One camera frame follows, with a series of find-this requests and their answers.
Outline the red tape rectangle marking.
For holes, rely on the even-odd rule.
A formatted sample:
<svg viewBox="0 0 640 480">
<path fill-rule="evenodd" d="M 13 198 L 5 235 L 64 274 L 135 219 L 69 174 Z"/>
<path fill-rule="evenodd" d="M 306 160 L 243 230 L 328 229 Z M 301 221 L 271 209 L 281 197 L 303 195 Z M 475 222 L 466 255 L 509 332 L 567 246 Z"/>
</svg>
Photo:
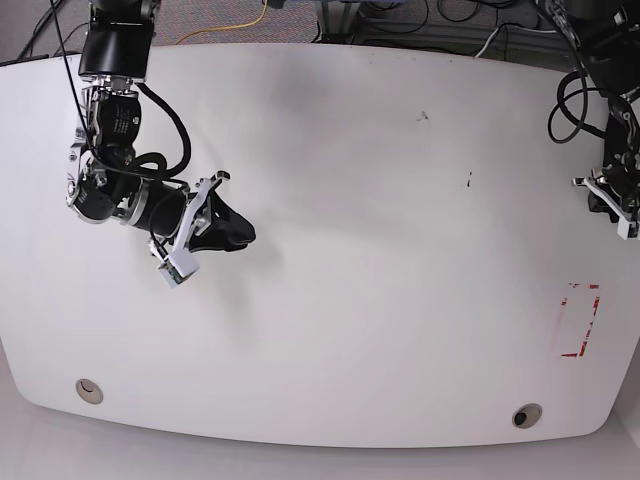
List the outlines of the red tape rectangle marking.
<svg viewBox="0 0 640 480">
<path fill-rule="evenodd" d="M 601 293 L 598 284 L 571 283 L 561 303 L 555 350 L 562 358 L 583 357 L 590 339 Z"/>
</svg>

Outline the left table grommet hole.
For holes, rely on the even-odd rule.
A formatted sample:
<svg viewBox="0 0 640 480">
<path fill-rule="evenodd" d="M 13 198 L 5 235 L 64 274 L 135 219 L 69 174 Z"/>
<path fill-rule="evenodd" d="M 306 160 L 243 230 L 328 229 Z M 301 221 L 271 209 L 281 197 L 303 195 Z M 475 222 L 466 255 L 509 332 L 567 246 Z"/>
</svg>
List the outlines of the left table grommet hole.
<svg viewBox="0 0 640 480">
<path fill-rule="evenodd" d="M 104 400 L 101 388 L 89 379 L 79 379 L 75 389 L 79 397 L 91 405 L 99 405 Z"/>
</svg>

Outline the table grommet hole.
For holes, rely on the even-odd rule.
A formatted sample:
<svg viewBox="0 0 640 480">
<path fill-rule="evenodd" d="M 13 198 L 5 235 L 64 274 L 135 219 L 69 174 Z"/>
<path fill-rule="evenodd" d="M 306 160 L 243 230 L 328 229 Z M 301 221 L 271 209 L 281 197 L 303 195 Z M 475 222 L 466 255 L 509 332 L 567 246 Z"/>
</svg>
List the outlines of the table grommet hole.
<svg viewBox="0 0 640 480">
<path fill-rule="evenodd" d="M 531 428 L 540 420 L 542 413 L 543 410 L 539 404 L 523 405 L 513 414 L 512 424 L 518 429 Z"/>
<path fill-rule="evenodd" d="M 91 405 L 99 405 L 104 400 L 101 388 L 89 379 L 79 379 L 75 389 L 79 397 Z"/>
</svg>

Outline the right table grommet hole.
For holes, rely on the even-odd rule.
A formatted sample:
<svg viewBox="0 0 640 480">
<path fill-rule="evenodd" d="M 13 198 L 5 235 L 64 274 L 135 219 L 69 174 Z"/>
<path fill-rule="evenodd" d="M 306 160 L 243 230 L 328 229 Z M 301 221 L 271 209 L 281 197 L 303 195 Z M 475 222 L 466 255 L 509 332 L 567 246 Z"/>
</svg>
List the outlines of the right table grommet hole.
<svg viewBox="0 0 640 480">
<path fill-rule="evenodd" d="M 531 428 L 540 420 L 542 413 L 543 410 L 539 404 L 523 405 L 513 414 L 512 424 L 518 429 Z"/>
</svg>

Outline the aluminium frame stand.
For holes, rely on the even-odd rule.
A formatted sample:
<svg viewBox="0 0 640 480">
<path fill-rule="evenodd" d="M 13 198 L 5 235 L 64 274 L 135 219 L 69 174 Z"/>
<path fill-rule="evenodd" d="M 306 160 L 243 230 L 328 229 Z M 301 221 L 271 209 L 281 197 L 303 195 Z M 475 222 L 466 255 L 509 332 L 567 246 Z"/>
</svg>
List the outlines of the aluminium frame stand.
<svg viewBox="0 0 640 480">
<path fill-rule="evenodd" d="M 360 7 L 360 1 L 316 1 L 319 41 L 323 44 L 346 44 L 351 40 Z"/>
</svg>

